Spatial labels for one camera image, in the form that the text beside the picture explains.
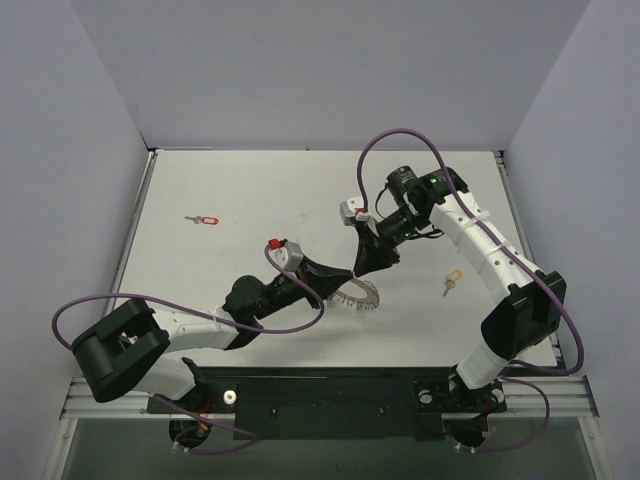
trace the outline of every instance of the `black robotic arm segment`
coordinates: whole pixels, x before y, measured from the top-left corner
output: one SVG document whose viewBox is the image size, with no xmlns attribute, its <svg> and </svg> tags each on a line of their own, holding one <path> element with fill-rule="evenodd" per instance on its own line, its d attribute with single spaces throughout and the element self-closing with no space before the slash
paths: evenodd
<svg viewBox="0 0 640 480">
<path fill-rule="evenodd" d="M 282 248 L 286 244 L 287 240 L 279 242 Z M 321 265 L 306 256 L 303 256 L 294 273 L 300 281 L 309 286 L 323 300 L 329 298 L 331 294 L 353 278 L 353 273 L 349 270 Z M 312 308 L 320 307 L 318 301 L 309 292 L 283 274 L 276 276 L 266 285 L 256 277 L 246 275 L 240 277 L 233 284 L 222 309 L 229 313 L 237 323 L 262 328 L 258 320 L 303 298 L 307 299 Z M 237 327 L 236 329 L 238 336 L 226 350 L 244 347 L 259 335 L 258 332 Z"/>
</svg>

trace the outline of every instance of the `white wall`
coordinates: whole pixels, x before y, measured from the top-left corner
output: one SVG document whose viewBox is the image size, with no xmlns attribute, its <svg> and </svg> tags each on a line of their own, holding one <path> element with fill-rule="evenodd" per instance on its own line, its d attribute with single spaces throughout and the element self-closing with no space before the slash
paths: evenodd
<svg viewBox="0 0 640 480">
<path fill-rule="evenodd" d="M 591 2 L 506 156 L 536 260 L 567 278 L 617 479 L 640 471 L 639 20 L 637 0 Z"/>
<path fill-rule="evenodd" d="M 31 479 L 75 372 L 51 315 L 109 286 L 146 149 L 67 0 L 1 10 L 0 465 Z"/>
<path fill-rule="evenodd" d="M 72 0 L 149 145 L 242 149 L 506 148 L 587 3 Z"/>
</svg>

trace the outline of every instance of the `screw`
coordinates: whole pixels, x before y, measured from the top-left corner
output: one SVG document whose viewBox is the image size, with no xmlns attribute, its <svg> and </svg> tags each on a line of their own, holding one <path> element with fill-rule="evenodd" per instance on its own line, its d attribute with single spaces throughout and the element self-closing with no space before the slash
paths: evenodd
<svg viewBox="0 0 640 480">
<path fill-rule="evenodd" d="M 431 396 L 431 393 L 429 393 L 429 390 L 420 390 L 420 393 L 418 393 L 418 399 L 420 400 L 420 403 L 426 405 L 427 403 L 431 403 L 433 397 Z"/>
</svg>

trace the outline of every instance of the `white clip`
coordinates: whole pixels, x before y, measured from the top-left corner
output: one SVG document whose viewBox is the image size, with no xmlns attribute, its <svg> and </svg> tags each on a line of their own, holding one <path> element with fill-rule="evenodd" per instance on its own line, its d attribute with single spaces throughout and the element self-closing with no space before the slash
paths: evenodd
<svg viewBox="0 0 640 480">
<path fill-rule="evenodd" d="M 511 243 L 509 243 L 509 240 L 505 240 L 504 242 L 500 243 L 499 245 L 496 245 L 495 247 L 493 247 L 491 250 L 489 250 L 487 253 L 484 254 L 484 259 L 482 260 L 482 263 L 480 264 L 480 266 L 478 267 L 478 272 L 480 270 L 482 270 L 482 268 L 484 267 L 484 264 L 487 263 L 489 261 L 489 257 L 491 255 L 493 255 L 494 253 L 498 252 L 498 251 L 502 251 L 503 247 L 510 247 Z"/>
<path fill-rule="evenodd" d="M 371 214 L 369 212 L 365 212 L 361 208 L 356 210 L 356 221 L 357 222 L 366 222 L 367 220 L 369 220 L 369 217 L 371 217 Z"/>
</svg>

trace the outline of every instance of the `purple cable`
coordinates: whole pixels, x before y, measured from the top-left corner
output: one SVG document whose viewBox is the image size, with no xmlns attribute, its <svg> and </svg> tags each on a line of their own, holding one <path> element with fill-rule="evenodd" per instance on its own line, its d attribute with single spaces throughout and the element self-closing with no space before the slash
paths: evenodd
<svg viewBox="0 0 640 480">
<path fill-rule="evenodd" d="M 178 305 L 177 303 L 169 302 L 167 300 L 163 300 L 163 299 L 157 298 L 157 297 L 152 297 L 150 295 L 140 295 L 140 294 L 137 294 L 137 293 L 101 293 L 101 294 L 98 294 L 98 295 L 88 295 L 86 297 L 77 298 L 75 300 L 70 301 L 69 303 L 65 303 L 64 305 L 62 305 L 56 311 L 56 313 L 54 313 L 53 318 L 51 319 L 51 329 L 53 330 L 53 335 L 56 337 L 56 340 L 58 340 L 58 342 L 60 342 L 60 344 L 63 347 L 65 347 L 67 350 L 71 350 L 71 344 L 69 342 L 67 342 L 62 337 L 62 335 L 60 335 L 60 331 L 58 329 L 58 321 L 60 319 L 60 315 L 62 315 L 62 313 L 64 313 L 69 308 L 74 307 L 76 305 L 79 305 L 81 303 L 92 302 L 94 300 L 103 300 L 103 299 L 107 299 L 107 298 L 140 298 L 140 299 L 145 300 L 147 302 L 157 303 L 159 305 L 163 305 L 165 307 L 172 308 L 174 310 L 179 310 L 181 312 L 185 312 L 185 313 L 188 313 L 190 315 L 195 315 L 196 317 L 206 318 L 207 320 L 210 320 L 210 319 L 213 318 L 217 322 L 220 322 L 220 323 L 222 323 L 224 325 L 229 325 L 230 327 L 236 327 L 236 328 L 240 328 L 240 329 L 243 329 L 243 330 L 249 330 L 250 332 L 257 332 L 257 333 L 271 333 L 271 334 L 297 333 L 297 332 L 301 332 L 302 330 L 306 330 L 307 328 L 313 327 L 316 323 L 318 323 L 320 321 L 320 319 L 324 315 L 324 301 L 322 300 L 320 295 L 318 295 L 309 285 L 304 283 L 302 280 L 299 280 L 298 277 L 296 277 L 292 273 L 287 272 L 286 270 L 281 268 L 280 265 L 278 265 L 271 258 L 271 255 L 269 255 L 269 251 L 270 250 L 271 250 L 271 247 L 269 245 L 267 245 L 264 248 L 264 255 L 267 258 L 267 261 L 271 264 L 271 266 L 273 268 L 275 268 L 276 270 L 278 270 L 278 272 L 280 272 L 282 275 L 287 277 L 289 280 L 291 280 L 292 282 L 294 282 L 297 285 L 299 285 L 302 289 L 304 289 L 305 291 L 309 292 L 309 294 L 313 298 L 315 298 L 316 301 L 318 302 L 318 304 L 320 305 L 320 310 L 319 310 L 318 314 L 309 323 L 305 323 L 304 325 L 301 325 L 299 327 L 286 328 L 286 329 L 283 329 L 283 330 L 273 330 L 273 329 L 267 329 L 267 328 L 261 329 L 261 328 L 250 327 L 248 325 L 243 325 L 241 323 L 236 323 L 236 322 L 233 322 L 231 320 L 224 319 L 224 318 L 216 317 L 216 316 L 214 316 L 213 314 L 211 314 L 209 312 L 201 312 L 200 310 L 195 310 L 193 308 L 185 307 L 183 305 Z"/>
<path fill-rule="evenodd" d="M 549 427 L 549 422 L 550 422 L 550 417 L 551 417 L 551 405 L 549 404 L 549 397 L 547 397 L 547 395 L 542 391 L 542 389 L 540 387 L 538 387 L 537 385 L 535 385 L 535 384 L 533 384 L 531 382 L 525 382 L 524 380 L 517 380 L 515 378 L 501 377 L 500 380 L 502 380 L 503 382 L 518 383 L 520 385 L 526 385 L 527 387 L 533 388 L 535 391 L 537 391 L 540 394 L 540 396 L 542 396 L 542 399 L 544 400 L 544 407 L 545 407 L 544 420 L 542 421 L 542 426 L 540 427 L 540 429 L 536 433 L 534 433 L 533 435 L 531 435 L 528 438 L 525 438 L 521 442 L 515 443 L 513 445 L 508 445 L 508 446 L 505 446 L 505 447 L 484 447 L 484 448 L 483 447 L 478 447 L 478 448 L 473 449 L 474 453 L 509 452 L 511 450 L 517 450 L 518 448 L 526 447 L 527 445 L 535 442 L 538 438 L 540 438 L 542 436 L 542 434 Z M 472 451 L 471 447 L 467 447 L 466 445 L 462 445 L 460 442 L 458 442 L 454 438 L 454 436 L 451 434 L 451 427 L 449 425 L 446 426 L 446 431 L 447 431 L 447 435 L 449 435 L 449 438 L 451 438 L 451 440 L 453 440 L 456 444 L 460 445 L 460 448 L 462 450 L 465 450 L 467 452 L 471 452 Z"/>
<path fill-rule="evenodd" d="M 260 441 L 260 439 L 258 438 L 258 436 L 255 433 L 252 432 L 247 432 L 246 430 L 242 430 L 240 428 L 236 428 L 236 427 L 229 427 L 228 425 L 224 425 L 222 423 L 218 423 L 214 420 L 211 420 L 209 418 L 203 417 L 202 415 L 198 415 L 197 413 L 193 413 L 190 412 L 189 410 L 186 410 L 178 405 L 176 405 L 175 403 L 173 403 L 171 400 L 161 396 L 161 395 L 154 395 L 152 397 L 153 399 L 159 401 L 160 403 L 164 404 L 165 406 L 169 407 L 172 410 L 175 410 L 178 413 L 182 413 L 184 415 L 187 415 L 191 418 L 193 418 L 194 420 L 199 420 L 202 423 L 206 423 L 207 425 L 214 427 L 214 428 L 221 428 L 223 430 L 227 430 L 228 432 L 232 432 L 232 433 L 238 433 L 240 435 L 246 435 L 247 437 L 252 437 L 251 440 L 248 440 L 244 443 L 242 443 L 241 445 L 236 445 L 235 447 L 229 447 L 229 448 L 222 448 L 220 450 L 202 450 L 202 449 L 188 449 L 187 452 L 194 454 L 194 455 L 224 455 L 226 453 L 233 453 L 233 452 L 237 452 L 238 450 L 243 450 L 247 447 L 250 447 L 251 445 L 256 444 L 257 442 Z M 178 440 L 180 440 L 180 438 L 182 438 L 184 435 L 186 435 L 188 432 L 191 432 L 193 430 L 197 430 L 198 427 L 194 427 L 194 428 L 189 428 L 187 430 L 184 430 L 182 432 L 180 432 L 178 435 L 176 435 L 176 437 L 174 438 L 174 442 L 177 442 Z"/>
<path fill-rule="evenodd" d="M 436 157 L 436 160 L 438 161 L 438 164 L 440 165 L 440 168 L 442 169 L 442 173 L 444 174 L 445 180 L 447 182 L 447 186 L 451 190 L 451 194 L 455 198 L 456 202 L 458 202 L 458 205 L 460 205 L 460 208 L 462 208 L 464 213 L 469 218 L 475 219 L 476 216 L 465 205 L 465 203 L 462 201 L 462 198 L 460 198 L 460 195 L 458 194 L 458 191 L 456 190 L 456 187 L 453 184 L 453 180 L 451 179 L 451 175 L 449 175 L 449 171 L 447 170 L 446 165 L 444 163 L 444 160 L 442 159 L 442 155 L 440 155 L 440 152 L 438 151 L 436 146 L 424 134 L 422 134 L 422 133 L 420 133 L 420 132 L 418 132 L 416 130 L 409 129 L 409 128 L 395 128 L 395 129 L 392 129 L 392 130 L 387 130 L 386 132 L 382 132 L 381 134 L 379 134 L 376 137 L 374 137 L 369 143 L 367 143 L 367 145 L 364 147 L 364 150 L 362 150 L 362 153 L 360 154 L 360 158 L 358 159 L 358 167 L 357 167 L 357 170 L 356 170 L 356 178 L 357 178 L 357 181 L 358 181 L 358 187 L 360 189 L 360 195 L 362 195 L 362 199 L 364 201 L 364 211 L 367 212 L 368 211 L 368 206 L 369 206 L 369 200 L 367 199 L 367 192 L 364 189 L 364 182 L 362 181 L 362 166 L 364 164 L 364 159 L 367 156 L 367 153 L 369 153 L 369 151 L 373 148 L 373 146 L 376 143 L 378 143 L 380 140 L 382 140 L 385 137 L 388 137 L 390 135 L 395 135 L 395 134 L 411 135 L 413 137 L 416 137 L 416 138 L 422 140 L 427 145 L 427 147 L 429 147 L 431 152 L 433 152 L 434 156 Z M 573 366 L 572 368 L 569 368 L 569 369 L 564 369 L 564 370 L 563 369 L 539 367 L 537 365 L 532 365 L 530 363 L 523 362 L 523 361 L 520 361 L 520 360 L 514 360 L 512 363 L 517 364 L 517 365 L 521 365 L 521 366 L 525 366 L 525 367 L 529 367 L 529 368 L 535 369 L 535 370 L 537 370 L 539 372 L 546 373 L 548 375 L 565 376 L 565 375 L 571 375 L 571 374 L 574 374 L 574 373 L 580 371 L 580 369 L 584 365 L 584 345 L 582 343 L 582 338 L 580 337 L 580 333 L 578 332 L 578 329 L 576 328 L 576 325 L 573 322 L 573 319 L 569 315 L 569 312 L 564 307 L 564 305 L 562 304 L 560 299 L 558 299 L 556 294 L 553 293 L 553 291 L 542 281 L 542 279 L 540 279 L 535 274 L 535 272 L 533 272 L 529 267 L 527 267 L 522 262 L 522 260 L 520 260 L 520 258 L 518 258 L 517 255 L 514 255 L 513 253 L 511 253 L 507 247 L 501 246 L 502 242 L 500 241 L 500 239 L 496 236 L 495 233 L 493 233 L 493 231 L 482 220 L 477 219 L 476 223 L 487 234 L 487 236 L 493 241 L 493 243 L 495 243 L 496 246 L 500 247 L 500 251 L 502 251 L 502 253 L 504 253 L 507 257 L 509 257 L 509 259 L 512 260 L 513 263 L 518 265 L 527 275 L 529 275 L 533 279 L 533 281 L 536 282 L 536 284 L 542 289 L 542 291 L 551 299 L 551 301 L 553 302 L 555 307 L 560 312 L 560 315 L 562 315 L 562 317 L 567 322 L 567 326 L 569 327 L 569 330 L 571 331 L 571 335 L 573 336 L 573 339 L 574 339 L 574 341 L 576 343 L 576 348 L 577 348 L 577 351 L 578 351 L 578 358 L 576 360 L 575 366 Z"/>
</svg>

